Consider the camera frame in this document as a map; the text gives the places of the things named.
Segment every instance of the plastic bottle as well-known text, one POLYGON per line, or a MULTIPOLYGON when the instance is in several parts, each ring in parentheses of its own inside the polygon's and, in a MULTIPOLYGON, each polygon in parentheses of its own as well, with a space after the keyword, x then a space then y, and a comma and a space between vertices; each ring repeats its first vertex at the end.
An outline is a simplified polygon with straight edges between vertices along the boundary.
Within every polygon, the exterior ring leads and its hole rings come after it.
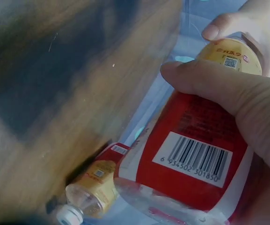
MULTIPOLYGON (((258 57, 238 38, 211 42, 198 58, 262 74, 258 57)), ((252 160, 232 115, 175 91, 123 158, 114 181, 129 204, 159 222, 227 225, 244 211, 257 184, 261 167, 251 167, 252 160)))
POLYGON ((73 184, 66 187, 67 204, 57 213, 62 225, 80 225, 84 218, 101 218, 117 199, 113 174, 129 147, 115 143, 98 155, 73 184))

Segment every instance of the wood grain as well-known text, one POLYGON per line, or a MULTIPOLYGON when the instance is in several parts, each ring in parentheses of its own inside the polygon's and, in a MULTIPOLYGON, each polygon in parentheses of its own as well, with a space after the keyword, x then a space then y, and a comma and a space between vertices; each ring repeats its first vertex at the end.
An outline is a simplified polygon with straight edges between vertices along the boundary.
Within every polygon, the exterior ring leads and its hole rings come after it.
POLYGON ((181 3, 0 0, 0 221, 44 224, 67 174, 118 140, 175 44, 181 3))

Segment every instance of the hand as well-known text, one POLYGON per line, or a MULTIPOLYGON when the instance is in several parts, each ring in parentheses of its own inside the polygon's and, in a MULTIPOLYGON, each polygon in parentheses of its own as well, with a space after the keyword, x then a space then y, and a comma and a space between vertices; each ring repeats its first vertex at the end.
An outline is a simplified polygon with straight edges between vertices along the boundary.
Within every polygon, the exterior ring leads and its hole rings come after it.
POLYGON ((202 34, 217 40, 236 32, 243 33, 263 66, 263 75, 270 77, 270 0, 248 0, 238 12, 218 16, 202 34))
MULTIPOLYGON (((270 78, 237 72, 215 62, 172 62, 161 74, 176 90, 220 104, 235 119, 248 145, 270 167, 270 78)), ((270 175, 243 225, 270 225, 270 175)))

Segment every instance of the barcode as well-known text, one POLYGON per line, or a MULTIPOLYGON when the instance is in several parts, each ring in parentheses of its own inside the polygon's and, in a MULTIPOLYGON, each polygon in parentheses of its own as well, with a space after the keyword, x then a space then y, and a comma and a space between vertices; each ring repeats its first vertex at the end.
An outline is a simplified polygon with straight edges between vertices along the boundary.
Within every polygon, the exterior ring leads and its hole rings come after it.
POLYGON ((96 170, 94 172, 94 175, 97 177, 102 177, 104 174, 105 174, 104 171, 101 171, 101 170, 96 170))
POLYGON ((120 154, 123 154, 123 155, 127 152, 127 149, 122 148, 122 147, 120 147, 120 146, 118 146, 118 145, 114 145, 111 149, 112 149, 113 151, 116 151, 116 152, 118 152, 118 153, 120 153, 120 154))
POLYGON ((170 132, 153 162, 223 187, 232 152, 170 132))
POLYGON ((236 69, 237 63, 238 60, 226 57, 224 61, 224 66, 236 69))

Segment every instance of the white bottle cap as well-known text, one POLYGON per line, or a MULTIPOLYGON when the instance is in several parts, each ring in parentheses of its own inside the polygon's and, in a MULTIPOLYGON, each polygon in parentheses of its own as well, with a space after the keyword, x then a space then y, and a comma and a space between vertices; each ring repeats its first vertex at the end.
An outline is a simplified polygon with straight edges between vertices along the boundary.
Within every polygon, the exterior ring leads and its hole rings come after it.
POLYGON ((62 225, 80 225, 83 223, 83 215, 71 205, 64 205, 57 213, 57 220, 62 225))

